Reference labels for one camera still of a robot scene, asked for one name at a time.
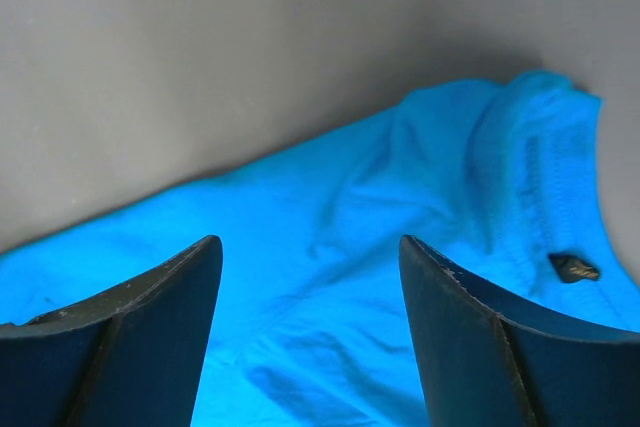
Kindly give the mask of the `blue t-shirt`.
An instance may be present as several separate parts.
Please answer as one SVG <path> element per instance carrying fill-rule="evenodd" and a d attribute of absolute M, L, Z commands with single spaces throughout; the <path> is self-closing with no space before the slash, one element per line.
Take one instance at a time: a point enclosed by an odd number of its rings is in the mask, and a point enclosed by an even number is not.
<path fill-rule="evenodd" d="M 195 425 L 421 425 L 405 234 L 548 308 L 638 329 L 639 290 L 599 208 L 600 106 L 547 72 L 417 90 L 4 254 L 1 318 L 23 323 L 214 234 L 224 267 Z"/>

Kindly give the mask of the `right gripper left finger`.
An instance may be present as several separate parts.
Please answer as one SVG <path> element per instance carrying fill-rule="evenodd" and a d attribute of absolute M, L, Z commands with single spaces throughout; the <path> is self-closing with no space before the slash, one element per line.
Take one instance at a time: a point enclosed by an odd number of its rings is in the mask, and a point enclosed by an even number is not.
<path fill-rule="evenodd" d="M 214 316 L 221 240 L 80 302 L 1 327 L 4 426 L 188 426 Z"/>

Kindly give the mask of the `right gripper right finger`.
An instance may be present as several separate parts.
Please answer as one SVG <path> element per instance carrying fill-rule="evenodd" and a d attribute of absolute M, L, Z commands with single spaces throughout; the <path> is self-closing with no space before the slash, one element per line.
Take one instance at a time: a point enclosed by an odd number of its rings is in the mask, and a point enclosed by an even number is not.
<path fill-rule="evenodd" d="M 542 307 L 414 236 L 399 270 L 430 425 L 638 425 L 637 333 Z"/>

